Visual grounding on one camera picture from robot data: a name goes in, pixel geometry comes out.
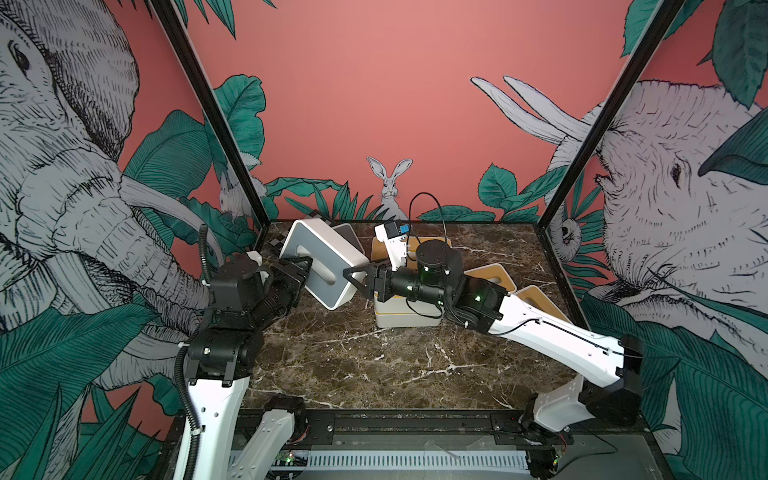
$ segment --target green leaf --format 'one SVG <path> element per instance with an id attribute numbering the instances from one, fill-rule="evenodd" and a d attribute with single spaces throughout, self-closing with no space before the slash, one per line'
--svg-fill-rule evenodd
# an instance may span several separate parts
<path id="1" fill-rule="evenodd" d="M 336 198 L 333 199 L 333 209 L 330 218 L 336 218 L 337 214 L 345 212 L 349 207 L 349 182 L 344 183 L 341 190 L 336 192 Z"/>
<path id="2" fill-rule="evenodd" d="M 634 46 L 640 40 L 640 36 L 645 30 L 645 25 L 650 21 L 654 14 L 658 0 L 633 0 L 627 10 L 627 17 L 624 20 L 624 51 L 621 56 L 629 55 L 634 50 Z"/>
<path id="3" fill-rule="evenodd" d="M 288 202 L 288 204 L 291 207 L 297 209 L 302 214 L 305 214 L 305 215 L 311 215 L 312 214 L 312 211 L 313 211 L 312 208 L 308 207 L 305 204 L 302 204 L 299 201 L 294 200 L 293 198 L 286 197 L 286 202 Z"/>
<path id="4" fill-rule="evenodd" d="M 272 180 L 266 187 L 268 197 L 278 197 L 283 190 L 288 190 L 299 197 L 308 197 L 315 193 L 315 187 L 320 190 L 332 188 L 336 191 L 341 190 L 341 185 L 333 180 L 310 180 L 308 178 L 279 177 Z"/>
<path id="5" fill-rule="evenodd" d="M 579 276 L 583 278 L 588 277 L 598 277 L 598 278 L 605 278 L 608 277 L 605 276 L 600 270 L 596 270 L 590 266 L 573 266 L 573 265 L 563 265 L 563 270 L 570 273 L 573 276 Z"/>
<path id="6" fill-rule="evenodd" d="M 478 186 L 480 200 L 494 208 L 502 207 L 502 200 L 518 194 L 518 182 L 515 174 L 491 164 L 485 171 Z"/>
<path id="7" fill-rule="evenodd" d="M 203 0 L 194 0 L 194 4 L 197 5 L 197 9 L 200 10 L 200 13 L 203 14 L 203 18 L 205 18 L 205 21 L 208 22 L 208 14 L 205 12 L 205 6 L 203 5 Z"/>
<path id="8" fill-rule="evenodd" d="M 658 273 L 655 273 L 655 272 L 651 272 L 651 273 L 656 278 L 658 278 L 659 281 L 661 281 L 663 284 L 667 285 L 672 289 L 675 289 L 679 293 L 682 293 L 683 295 L 687 296 L 690 300 L 693 300 L 695 303 L 700 303 L 701 305 L 704 305 L 705 307 L 710 308 L 716 312 L 720 312 L 720 313 L 724 313 L 725 315 L 732 316 L 735 319 L 739 319 L 744 323 L 747 323 L 757 329 L 760 329 L 768 333 L 768 314 L 759 312 L 757 310 L 752 310 L 751 308 L 747 308 L 745 306 L 733 305 L 731 303 L 717 302 L 716 300 L 709 300 L 702 296 L 693 295 L 667 282 L 664 278 L 659 276 Z"/>
<path id="9" fill-rule="evenodd" d="M 579 215 L 589 210 L 589 207 L 591 207 L 592 203 L 594 202 L 594 199 L 598 197 L 600 192 L 601 192 L 600 187 L 596 187 L 594 190 L 592 190 L 589 193 L 589 195 L 587 195 L 584 198 L 584 201 L 582 201 L 581 204 L 578 206 L 578 209 L 572 210 L 574 218 L 578 218 Z"/>
<path id="10" fill-rule="evenodd" d="M 603 211 L 602 210 L 595 210 L 594 212 L 591 212 L 589 214 L 584 215 L 582 218 L 578 219 L 579 223 L 587 223 L 587 224 L 593 224 L 598 223 L 600 227 L 602 227 L 604 223 L 603 219 Z"/>
<path id="11" fill-rule="evenodd" d="M 582 245 L 578 252 L 581 255 L 586 255 L 587 253 L 602 252 L 603 250 L 605 250 L 605 247 L 602 243 L 590 243 L 589 245 Z"/>
<path id="12" fill-rule="evenodd" d="M 699 168 L 768 185 L 768 109 L 763 109 L 715 150 Z"/>
<path id="13" fill-rule="evenodd" d="M 492 222 L 493 220 L 496 220 L 496 214 L 485 211 L 471 212 L 456 217 L 458 222 Z"/>
<path id="14" fill-rule="evenodd" d="M 321 192 L 317 187 L 315 188 L 315 202 L 317 203 L 317 211 L 323 214 L 325 218 L 330 218 L 330 212 L 328 211 L 328 203 L 326 202 L 326 199 L 323 197 L 323 192 Z"/>
<path id="15" fill-rule="evenodd" d="M 141 446 L 141 450 L 139 450 L 139 452 L 133 457 L 133 459 L 129 463 L 123 464 L 124 471 L 123 471 L 123 475 L 120 477 L 120 480 L 133 480 L 136 477 L 136 475 L 146 475 L 147 473 L 149 473 L 149 468 L 146 469 L 146 472 L 140 472 L 139 466 L 141 465 L 142 461 L 149 456 L 147 452 L 149 451 L 150 447 L 158 443 L 162 443 L 162 442 L 159 442 L 157 440 L 157 433 L 155 433 L 151 437 L 147 437 L 147 440 Z"/>
<path id="16" fill-rule="evenodd" d="M 768 438 L 768 379 L 683 327 L 635 322 L 619 306 L 589 294 L 581 308 L 596 333 L 628 333 L 643 341 L 641 409 L 652 429 L 663 423 L 674 378 L 683 424 L 682 466 L 707 479 L 768 478 L 760 441 Z"/>
<path id="17" fill-rule="evenodd" d="M 445 216 L 446 222 L 456 220 L 461 215 L 466 215 L 471 213 L 473 213 L 472 209 L 469 207 L 464 207 L 463 205 L 443 205 L 442 206 L 442 215 Z M 425 222 L 439 222 L 440 220 L 442 220 L 442 216 L 440 215 L 440 209 L 435 208 L 433 210 L 430 210 L 428 212 L 425 212 L 419 215 L 419 220 L 424 220 Z"/>
<path id="18" fill-rule="evenodd" d="M 27 449 L 61 386 L 66 411 L 83 388 L 157 314 L 129 303 L 94 315 L 61 315 L 55 309 L 0 336 L 0 471 Z"/>
<path id="19" fill-rule="evenodd" d="M 568 277 L 568 282 L 573 286 L 581 286 L 586 289 L 595 287 L 594 283 L 590 282 L 589 280 L 584 280 L 583 278 Z"/>
<path id="20" fill-rule="evenodd" d="M 576 183 L 574 184 L 574 196 L 571 202 L 571 212 L 578 210 L 578 203 L 581 200 L 581 188 L 584 186 L 584 171 L 579 172 Z"/>
<path id="21" fill-rule="evenodd" d="M 183 198 L 179 201 L 192 210 L 216 235 L 221 251 L 225 256 L 235 252 L 244 253 L 256 243 L 258 236 L 256 232 L 248 228 L 247 222 L 239 222 L 238 219 L 233 220 L 231 214 L 222 214 L 208 202 L 201 204 L 196 198 L 191 200 Z M 165 214 L 159 215 L 163 223 L 172 229 L 176 237 L 190 245 L 197 243 L 199 237 L 197 230 L 175 217 Z"/>
<path id="22" fill-rule="evenodd" d="M 189 18 L 187 17 L 187 6 L 184 4 L 184 0 L 174 0 L 176 2 L 176 6 L 179 8 L 179 13 L 181 13 L 181 19 L 184 20 L 184 26 L 187 26 L 187 23 L 189 23 Z"/>
<path id="23" fill-rule="evenodd" d="M 369 214 L 366 215 L 365 220 L 375 220 L 379 218 L 380 215 L 382 215 L 384 212 L 379 212 L 382 208 L 384 208 L 383 205 L 379 205 L 378 207 L 371 210 Z"/>
<path id="24" fill-rule="evenodd" d="M 537 200 L 544 195 L 548 194 L 553 189 L 557 188 L 560 182 L 565 176 L 565 172 L 568 170 L 567 165 L 562 167 L 553 168 L 547 173 L 541 175 L 536 180 L 533 180 L 526 188 L 520 192 L 522 194 L 531 194 L 530 201 Z"/>
<path id="25" fill-rule="evenodd" d="M 264 205 L 264 210 L 266 211 L 266 215 L 270 218 L 270 220 L 275 220 L 278 218 L 280 211 L 277 209 L 274 198 L 259 197 L 259 200 L 261 200 L 261 204 Z"/>
<path id="26" fill-rule="evenodd" d="M 373 198 L 373 195 L 371 195 L 370 197 L 362 201 L 362 205 L 360 205 L 360 208 L 357 209 L 357 215 L 355 215 L 355 220 L 362 220 L 363 218 L 365 218 L 366 210 L 368 210 L 368 202 L 370 202 L 372 198 Z"/>
<path id="27" fill-rule="evenodd" d="M 573 259 L 573 263 L 580 263 L 581 265 L 595 265 L 599 266 L 600 268 L 605 268 L 608 270 L 608 265 L 605 263 L 602 263 L 600 260 L 592 257 L 587 257 L 586 255 L 577 255 Z"/>
<path id="28" fill-rule="evenodd" d="M 261 80 L 247 75 L 234 75 L 214 91 L 237 148 L 258 159 L 264 148 L 264 125 L 257 115 L 266 108 Z"/>
<path id="29" fill-rule="evenodd" d="M 107 393 L 97 386 L 91 387 L 91 401 L 94 403 L 94 411 L 96 411 L 96 419 L 99 423 L 105 422 L 114 412 L 112 404 L 107 398 Z"/>
<path id="30" fill-rule="evenodd" d="M 43 422 L 29 448 L 24 452 L 16 470 L 13 472 L 12 480 L 42 480 L 45 475 L 45 468 L 48 466 L 48 458 L 51 456 L 51 447 L 56 437 L 56 428 L 61 418 L 61 389 L 56 389 L 56 394 L 48 407 L 48 413 L 45 414 Z"/>
<path id="31" fill-rule="evenodd" d="M 203 183 L 210 165 L 205 127 L 174 110 L 144 138 L 123 175 L 171 198 L 186 198 Z"/>
<path id="32" fill-rule="evenodd" d="M 513 197 L 507 197 L 500 202 L 501 207 L 504 209 L 504 213 L 517 210 L 518 208 L 531 203 L 533 200 L 533 194 L 519 194 Z"/>
<path id="33" fill-rule="evenodd" d="M 522 210 L 515 210 L 507 212 L 502 217 L 502 222 L 538 222 L 538 207 L 524 208 Z"/>
<path id="34" fill-rule="evenodd" d="M 719 347 L 722 347 L 722 348 L 728 350 L 729 352 L 731 352 L 732 354 L 734 354 L 735 356 L 739 357 L 744 362 L 746 362 L 746 359 L 744 358 L 744 355 L 742 355 L 739 350 L 736 350 L 736 347 L 734 347 L 730 343 L 726 342 L 725 339 L 722 336 L 720 336 L 720 334 L 717 332 L 717 330 L 715 330 L 715 333 L 713 333 L 712 336 L 710 337 L 710 342 L 714 343 L 715 345 L 717 345 Z"/>
<path id="35" fill-rule="evenodd" d="M 121 451 L 120 440 L 137 395 L 138 391 L 117 407 L 101 424 L 72 462 L 64 480 L 96 480 L 104 477 L 104 473 L 114 461 L 113 458 Z"/>
<path id="36" fill-rule="evenodd" d="M 211 10 L 214 11 L 216 16 L 221 20 L 227 30 L 230 31 L 232 36 L 235 36 L 235 16 L 232 13 L 232 1 L 231 0 L 207 0 Z"/>
<path id="37" fill-rule="evenodd" d="M 152 399 L 163 407 L 165 415 L 174 416 L 184 408 L 181 400 L 179 400 L 176 386 L 168 378 L 157 374 L 150 377 L 147 382 L 151 383 L 154 387 Z"/>
<path id="38" fill-rule="evenodd" d="M 768 68 L 768 3 L 727 0 L 717 19 L 712 65 L 735 101 L 752 107 Z"/>

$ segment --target brown marble surface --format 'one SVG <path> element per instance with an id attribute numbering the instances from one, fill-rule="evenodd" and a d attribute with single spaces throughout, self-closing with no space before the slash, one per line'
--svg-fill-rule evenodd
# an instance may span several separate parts
<path id="1" fill-rule="evenodd" d="M 353 225 L 370 255 L 373 224 Z M 287 230 L 277 223 L 270 237 Z M 421 236 L 442 228 L 414 224 Z M 567 312 L 533 228 L 448 225 L 468 270 L 504 265 L 519 289 L 539 286 Z M 268 248 L 263 249 L 269 260 Z M 264 333 L 244 408 L 261 408 L 274 393 L 303 396 L 308 408 L 521 409 L 532 392 L 571 380 L 566 366 L 506 339 L 445 320 L 437 327 L 379 329 L 373 305 L 359 294 L 328 311 L 304 293 L 286 319 Z"/>

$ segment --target black vertical pole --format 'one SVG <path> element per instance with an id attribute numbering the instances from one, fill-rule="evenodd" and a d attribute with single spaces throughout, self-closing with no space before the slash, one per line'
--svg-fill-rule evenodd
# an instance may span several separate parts
<path id="1" fill-rule="evenodd" d="M 224 155 L 227 157 L 232 169 L 240 181 L 240 186 L 245 192 L 245 196 L 250 202 L 253 208 L 253 215 L 257 221 L 259 227 L 259 240 L 257 241 L 257 249 L 260 249 L 267 230 L 270 227 L 270 218 L 264 210 L 264 205 L 261 203 L 259 195 L 256 193 L 256 189 L 253 188 L 251 183 L 251 177 L 246 170 L 243 160 L 240 158 L 240 150 L 237 148 L 232 132 L 230 131 L 227 119 L 221 113 L 219 104 L 216 100 L 214 91 L 208 84 L 205 72 L 200 64 L 197 62 L 197 56 L 194 54 L 192 45 L 187 38 L 185 27 L 179 21 L 174 6 L 171 4 L 172 0 L 151 0 L 154 6 L 157 18 L 160 19 L 160 23 L 163 25 L 165 34 L 168 36 L 168 40 L 173 45 L 176 51 L 176 56 L 179 58 L 181 66 L 187 73 L 192 88 L 194 89 L 197 99 L 200 101 L 200 105 L 203 107 L 203 112 L 210 122 L 210 126 L 213 128 L 216 137 L 221 143 L 221 148 L 224 151 Z"/>
<path id="2" fill-rule="evenodd" d="M 571 188 L 576 183 L 581 171 L 587 166 L 587 161 L 592 157 L 595 148 L 598 147 L 603 135 L 611 126 L 611 122 L 616 117 L 616 114 L 619 113 L 624 100 L 629 96 L 632 87 L 634 87 L 637 79 L 643 73 L 643 69 L 645 69 L 648 61 L 654 55 L 656 48 L 664 39 L 664 34 L 669 30 L 677 12 L 680 11 L 685 2 L 685 0 L 661 1 L 663 3 L 659 6 L 656 15 L 650 20 L 650 24 L 637 44 L 637 48 L 635 48 L 632 56 L 627 61 L 624 71 L 621 72 L 616 86 L 605 101 L 605 106 L 603 106 L 598 118 L 594 121 L 592 129 L 584 141 L 581 142 L 581 148 L 568 168 L 568 172 L 563 177 L 560 187 L 554 192 L 554 197 L 549 202 L 547 210 L 541 215 L 538 225 L 542 229 L 546 230 L 549 228 L 549 223 L 552 222 L 558 208 L 565 202 L 568 192 L 571 191 Z"/>

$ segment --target elephant eye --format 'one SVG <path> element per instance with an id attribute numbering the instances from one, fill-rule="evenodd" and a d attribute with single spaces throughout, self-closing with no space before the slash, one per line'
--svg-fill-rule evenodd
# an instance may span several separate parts
<path id="1" fill-rule="evenodd" d="M 22 51 L 18 49 L 18 45 L 13 41 L 8 43 L 8 50 L 11 52 L 11 56 L 16 61 L 18 67 L 22 70 L 22 73 L 24 73 L 24 76 L 26 76 L 30 67 L 27 55 L 24 55 Z"/>
<path id="2" fill-rule="evenodd" d="M 675 164 L 670 172 L 672 180 L 674 180 L 674 184 L 677 185 L 677 188 L 680 188 L 680 173 L 682 173 L 682 171 L 683 169 L 680 168 L 680 164 Z"/>

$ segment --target ventilation grille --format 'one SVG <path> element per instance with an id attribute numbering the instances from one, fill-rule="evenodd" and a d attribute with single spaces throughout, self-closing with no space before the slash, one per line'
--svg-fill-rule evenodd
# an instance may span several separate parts
<path id="1" fill-rule="evenodd" d="M 274 472 L 298 470 L 479 470 L 526 473 L 525 452 L 424 452 L 314 450 L 306 467 L 273 464 Z"/>

